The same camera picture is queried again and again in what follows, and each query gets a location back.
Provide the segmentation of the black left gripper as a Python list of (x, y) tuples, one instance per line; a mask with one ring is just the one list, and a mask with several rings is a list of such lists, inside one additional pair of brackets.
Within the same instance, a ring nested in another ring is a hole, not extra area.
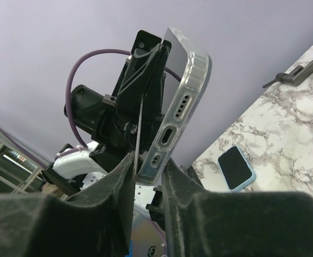
[[(142, 119), (140, 153), (148, 151), (161, 125), (165, 66), (171, 43), (140, 30), (131, 51), (100, 49), (83, 55), (72, 67), (66, 84), (64, 114), (71, 129), (90, 134), (103, 144), (109, 156), (121, 158), (134, 149), (137, 136), (133, 126)], [(72, 88), (80, 65), (90, 57), (102, 54), (127, 55), (124, 67), (111, 95), (103, 95), (84, 85)]]

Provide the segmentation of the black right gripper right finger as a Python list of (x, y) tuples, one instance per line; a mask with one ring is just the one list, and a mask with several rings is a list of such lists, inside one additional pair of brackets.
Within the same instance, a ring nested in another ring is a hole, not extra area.
[(215, 193), (169, 161), (162, 174), (168, 256), (313, 256), (313, 197)]

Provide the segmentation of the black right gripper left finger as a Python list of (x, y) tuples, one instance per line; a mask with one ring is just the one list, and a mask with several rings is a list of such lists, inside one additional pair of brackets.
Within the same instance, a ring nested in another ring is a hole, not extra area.
[(63, 201), (0, 194), (0, 256), (126, 256), (132, 230), (134, 153)]

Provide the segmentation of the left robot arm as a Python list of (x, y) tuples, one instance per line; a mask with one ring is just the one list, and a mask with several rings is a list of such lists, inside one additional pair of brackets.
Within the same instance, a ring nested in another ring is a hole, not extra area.
[(74, 132), (83, 130), (91, 142), (66, 145), (43, 173), (46, 180), (73, 195), (111, 172), (130, 151), (147, 151), (161, 125), (166, 67), (172, 44), (146, 31), (139, 31), (110, 95), (85, 85), (72, 86), (80, 63), (109, 54), (111, 49), (92, 51), (72, 68), (66, 86), (64, 114)]

